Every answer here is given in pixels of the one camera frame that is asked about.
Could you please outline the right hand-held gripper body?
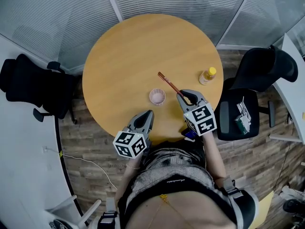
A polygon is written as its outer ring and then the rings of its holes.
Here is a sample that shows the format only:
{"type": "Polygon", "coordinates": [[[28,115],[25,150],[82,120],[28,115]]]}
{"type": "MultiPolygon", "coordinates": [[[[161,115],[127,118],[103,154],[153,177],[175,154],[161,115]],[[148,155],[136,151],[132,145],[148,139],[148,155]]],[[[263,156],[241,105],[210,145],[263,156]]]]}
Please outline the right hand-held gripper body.
{"type": "Polygon", "coordinates": [[[198,136],[217,129],[214,111],[210,103],[200,100],[197,105],[183,107],[183,116],[189,128],[198,136]]]}

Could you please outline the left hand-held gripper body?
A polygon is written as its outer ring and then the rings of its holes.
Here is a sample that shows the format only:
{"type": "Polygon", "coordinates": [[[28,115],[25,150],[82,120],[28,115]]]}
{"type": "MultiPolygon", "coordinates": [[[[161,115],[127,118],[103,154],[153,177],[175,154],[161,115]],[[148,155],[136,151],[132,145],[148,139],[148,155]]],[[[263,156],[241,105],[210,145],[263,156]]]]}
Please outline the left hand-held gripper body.
{"type": "Polygon", "coordinates": [[[122,131],[119,131],[112,142],[118,155],[135,159],[146,149],[151,146],[149,133],[152,126],[145,128],[133,128],[132,125],[126,126],[122,131]]]}

